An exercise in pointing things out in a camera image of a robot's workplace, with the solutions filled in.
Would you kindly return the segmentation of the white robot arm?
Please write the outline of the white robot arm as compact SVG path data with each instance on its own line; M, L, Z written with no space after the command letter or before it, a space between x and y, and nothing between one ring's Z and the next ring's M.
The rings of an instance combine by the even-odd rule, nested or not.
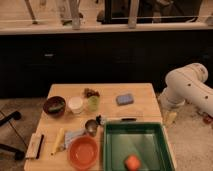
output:
M213 127L213 88L205 84L208 70L200 63L174 69L165 77L166 87L159 96L164 110L171 110L186 101L197 106L204 114L203 122Z

